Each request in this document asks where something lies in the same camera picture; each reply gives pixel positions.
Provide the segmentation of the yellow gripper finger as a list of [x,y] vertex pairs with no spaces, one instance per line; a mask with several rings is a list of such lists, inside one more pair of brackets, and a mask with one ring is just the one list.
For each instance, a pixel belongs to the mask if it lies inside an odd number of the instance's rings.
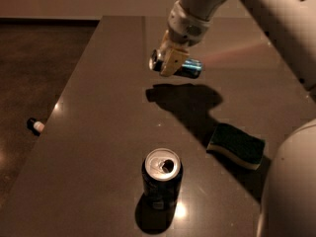
[[174,75],[189,58],[189,49],[186,46],[161,46],[160,75],[169,77]]
[[159,49],[161,52],[166,52],[169,48],[170,48],[169,31],[166,31],[162,38]]

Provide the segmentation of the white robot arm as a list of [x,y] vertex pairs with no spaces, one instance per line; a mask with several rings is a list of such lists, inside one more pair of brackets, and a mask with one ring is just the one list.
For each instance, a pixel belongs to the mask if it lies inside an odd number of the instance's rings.
[[[179,0],[170,18],[173,41],[184,40],[184,28],[200,25],[225,0]],[[219,158],[260,203],[258,226],[250,228],[250,201],[226,177],[198,161],[187,173],[185,214],[176,217],[164,237],[315,237],[315,123],[289,131],[303,102],[290,99],[284,83],[290,77],[308,92],[315,90],[315,0],[240,0],[278,50],[288,71],[268,66],[254,47],[245,60],[230,64],[229,52],[215,56],[224,70],[219,77],[230,89],[226,111],[248,129],[263,129],[270,140],[288,131],[272,159],[254,173],[250,162],[226,149]]]

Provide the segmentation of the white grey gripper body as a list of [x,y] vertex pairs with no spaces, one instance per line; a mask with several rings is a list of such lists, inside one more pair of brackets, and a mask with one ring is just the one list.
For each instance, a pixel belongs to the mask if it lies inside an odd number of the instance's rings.
[[197,1],[184,6],[176,1],[168,18],[169,38],[188,46],[199,43],[210,26],[211,8],[208,3]]

